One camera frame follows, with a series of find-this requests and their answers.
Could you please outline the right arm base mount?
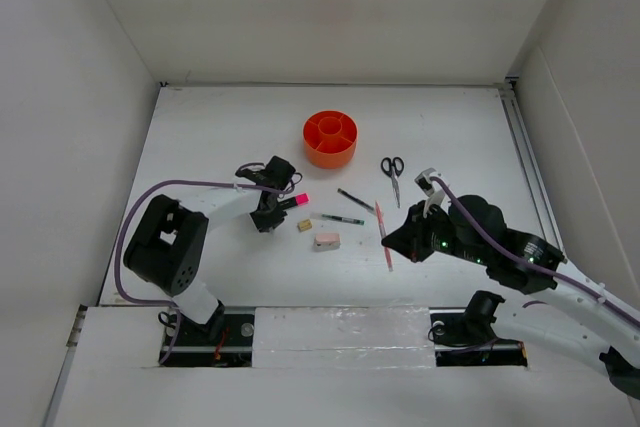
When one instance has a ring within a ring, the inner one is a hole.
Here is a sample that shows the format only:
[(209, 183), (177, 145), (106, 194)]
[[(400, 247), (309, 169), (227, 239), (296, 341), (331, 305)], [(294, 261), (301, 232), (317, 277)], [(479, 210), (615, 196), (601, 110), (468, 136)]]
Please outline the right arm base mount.
[(495, 313), (505, 299), (476, 291), (466, 307), (429, 309), (427, 339), (433, 343), (437, 367), (527, 367), (524, 344), (496, 336)]

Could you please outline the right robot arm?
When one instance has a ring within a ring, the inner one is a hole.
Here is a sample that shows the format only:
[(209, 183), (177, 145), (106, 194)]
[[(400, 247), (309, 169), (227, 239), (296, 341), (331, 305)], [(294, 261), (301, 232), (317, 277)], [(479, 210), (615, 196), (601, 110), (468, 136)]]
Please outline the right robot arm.
[(465, 195), (448, 208), (421, 201), (382, 244), (413, 263), (434, 253), (473, 263), (526, 296), (511, 304), (500, 294), (476, 291), (435, 343), (458, 351), (499, 340), (538, 344), (592, 368), (627, 396), (639, 396), (638, 310), (544, 239), (507, 227), (502, 211), (484, 198)]

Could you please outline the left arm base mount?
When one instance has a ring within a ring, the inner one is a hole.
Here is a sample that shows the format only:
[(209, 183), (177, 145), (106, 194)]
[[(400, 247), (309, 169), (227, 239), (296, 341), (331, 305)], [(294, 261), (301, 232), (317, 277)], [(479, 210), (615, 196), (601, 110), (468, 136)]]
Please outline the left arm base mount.
[(248, 368), (252, 366), (255, 332), (254, 307), (225, 307), (205, 326), (161, 311), (158, 321), (164, 328), (159, 352), (164, 367)]

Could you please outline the red clear pen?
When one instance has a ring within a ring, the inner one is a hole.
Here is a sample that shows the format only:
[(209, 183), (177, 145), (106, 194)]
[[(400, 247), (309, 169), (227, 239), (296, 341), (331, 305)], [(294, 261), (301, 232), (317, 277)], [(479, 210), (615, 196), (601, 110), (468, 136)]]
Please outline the red clear pen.
[[(380, 233), (381, 241), (382, 241), (382, 240), (384, 240), (384, 238), (386, 237), (387, 234), (386, 234), (386, 229), (385, 229), (385, 225), (384, 225), (383, 213), (382, 213), (382, 210), (381, 210), (381, 208), (379, 206), (379, 203), (377, 201), (375, 201), (375, 203), (374, 203), (374, 208), (375, 208), (375, 213), (376, 213), (379, 233)], [(390, 250), (383, 245), (383, 251), (384, 251), (384, 256), (385, 256), (385, 261), (386, 261), (386, 264), (387, 264), (388, 271), (389, 272), (393, 272), (394, 268), (393, 268), (393, 262), (392, 262)]]

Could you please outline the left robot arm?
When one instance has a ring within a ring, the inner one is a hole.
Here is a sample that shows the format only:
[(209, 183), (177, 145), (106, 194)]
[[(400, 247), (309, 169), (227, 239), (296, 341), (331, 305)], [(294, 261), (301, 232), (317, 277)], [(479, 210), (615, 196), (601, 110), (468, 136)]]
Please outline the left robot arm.
[(188, 331), (201, 343), (222, 334), (224, 304), (197, 279), (209, 232), (248, 215), (260, 233), (286, 217), (281, 197), (291, 193), (295, 167), (274, 156), (265, 164), (239, 167), (235, 182), (170, 180), (142, 196), (147, 207), (129, 244), (124, 266), (159, 288), (188, 319)]

